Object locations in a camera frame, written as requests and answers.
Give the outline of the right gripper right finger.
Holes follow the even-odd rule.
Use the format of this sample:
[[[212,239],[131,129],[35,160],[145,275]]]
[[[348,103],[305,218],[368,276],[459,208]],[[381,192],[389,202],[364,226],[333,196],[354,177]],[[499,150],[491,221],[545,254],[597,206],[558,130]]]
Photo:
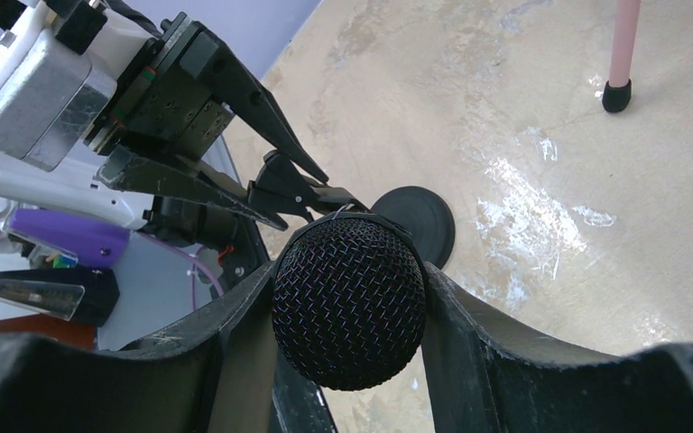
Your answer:
[[[693,344],[597,352],[427,273],[422,355],[438,432],[693,432]]]

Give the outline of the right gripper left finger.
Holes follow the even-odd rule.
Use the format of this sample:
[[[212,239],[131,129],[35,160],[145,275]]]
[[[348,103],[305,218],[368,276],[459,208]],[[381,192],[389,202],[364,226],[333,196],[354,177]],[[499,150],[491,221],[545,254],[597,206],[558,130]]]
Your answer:
[[[272,271],[120,351],[0,334],[0,432],[267,431]]]

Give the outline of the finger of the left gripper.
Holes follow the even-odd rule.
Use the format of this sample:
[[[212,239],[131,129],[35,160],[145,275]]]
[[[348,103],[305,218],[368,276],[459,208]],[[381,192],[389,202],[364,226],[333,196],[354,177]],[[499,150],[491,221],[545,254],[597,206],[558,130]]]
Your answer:
[[[196,34],[180,58],[180,67],[275,149],[316,180],[329,181],[302,147],[273,94],[213,32]]]
[[[218,207],[284,231],[288,224],[272,211],[254,208],[239,182],[205,162],[147,154],[118,146],[98,169],[96,179],[110,189],[176,198]]]

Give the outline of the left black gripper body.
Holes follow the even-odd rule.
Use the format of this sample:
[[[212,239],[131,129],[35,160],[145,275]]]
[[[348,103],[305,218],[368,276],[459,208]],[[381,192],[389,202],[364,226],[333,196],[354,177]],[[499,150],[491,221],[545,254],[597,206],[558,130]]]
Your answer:
[[[118,144],[198,164],[232,119],[236,56],[203,23],[179,14],[162,22],[118,79],[118,88],[86,134],[108,155]]]

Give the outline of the black microphone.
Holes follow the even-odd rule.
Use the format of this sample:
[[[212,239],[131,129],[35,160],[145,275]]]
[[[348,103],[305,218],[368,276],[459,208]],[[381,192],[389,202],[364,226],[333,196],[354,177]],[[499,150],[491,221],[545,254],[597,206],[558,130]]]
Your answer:
[[[278,346],[321,387],[373,388],[420,346],[428,276],[409,236],[380,216],[337,211],[297,230],[271,282]]]

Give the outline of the black microphone desk stand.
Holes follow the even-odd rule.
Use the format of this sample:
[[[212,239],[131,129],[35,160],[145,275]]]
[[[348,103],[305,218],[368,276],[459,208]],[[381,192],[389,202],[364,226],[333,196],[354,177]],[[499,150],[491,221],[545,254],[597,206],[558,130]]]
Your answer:
[[[299,172],[279,151],[268,152],[255,180],[248,183],[248,203],[257,210],[303,217],[311,211],[323,216],[339,209],[365,211],[402,227],[425,262],[442,269],[456,240],[456,223],[448,203],[420,186],[392,189],[367,207],[344,188],[331,187]]]

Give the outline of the pink tripod music stand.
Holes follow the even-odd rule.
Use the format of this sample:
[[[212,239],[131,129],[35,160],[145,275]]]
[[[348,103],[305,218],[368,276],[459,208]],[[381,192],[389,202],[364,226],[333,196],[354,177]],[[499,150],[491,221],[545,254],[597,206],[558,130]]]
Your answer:
[[[607,113],[625,110],[632,99],[631,68],[641,0],[620,0],[617,3],[609,77],[602,95]]]

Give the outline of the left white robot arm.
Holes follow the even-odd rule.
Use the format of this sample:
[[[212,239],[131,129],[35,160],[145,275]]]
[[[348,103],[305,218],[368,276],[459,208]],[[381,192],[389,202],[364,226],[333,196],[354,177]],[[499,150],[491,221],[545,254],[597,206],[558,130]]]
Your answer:
[[[328,176],[203,23],[107,2],[0,8],[0,197],[254,253],[254,224],[319,207]]]

